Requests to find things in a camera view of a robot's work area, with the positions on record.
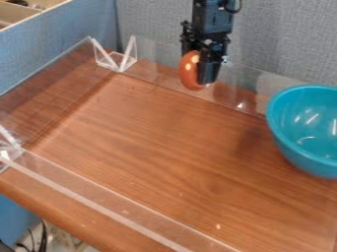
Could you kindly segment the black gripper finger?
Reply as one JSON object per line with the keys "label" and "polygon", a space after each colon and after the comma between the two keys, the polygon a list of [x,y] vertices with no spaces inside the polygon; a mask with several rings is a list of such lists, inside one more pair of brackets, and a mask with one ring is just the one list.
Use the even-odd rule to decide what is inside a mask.
{"label": "black gripper finger", "polygon": [[193,40],[182,38],[181,42],[182,42],[182,54],[186,54],[197,49],[197,45]]}
{"label": "black gripper finger", "polygon": [[198,82],[202,85],[212,84],[218,76],[222,61],[220,46],[204,47],[198,63]]}

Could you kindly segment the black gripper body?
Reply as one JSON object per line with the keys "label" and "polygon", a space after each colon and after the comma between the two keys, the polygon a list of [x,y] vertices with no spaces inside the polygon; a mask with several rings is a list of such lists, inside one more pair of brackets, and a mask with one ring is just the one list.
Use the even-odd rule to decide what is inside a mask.
{"label": "black gripper body", "polygon": [[190,39],[196,42],[197,51],[201,53],[204,47],[220,46],[222,52],[221,64],[228,62],[228,45],[231,44],[229,34],[232,33],[232,22],[229,21],[206,21],[181,23],[184,31],[181,39]]}

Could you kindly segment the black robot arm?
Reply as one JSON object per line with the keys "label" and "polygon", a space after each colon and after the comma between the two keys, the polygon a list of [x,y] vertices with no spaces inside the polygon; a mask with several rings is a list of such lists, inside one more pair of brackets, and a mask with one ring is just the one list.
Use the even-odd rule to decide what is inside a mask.
{"label": "black robot arm", "polygon": [[229,35],[243,0],[194,0],[193,19],[181,23],[180,78],[190,90],[213,84],[228,62]]}

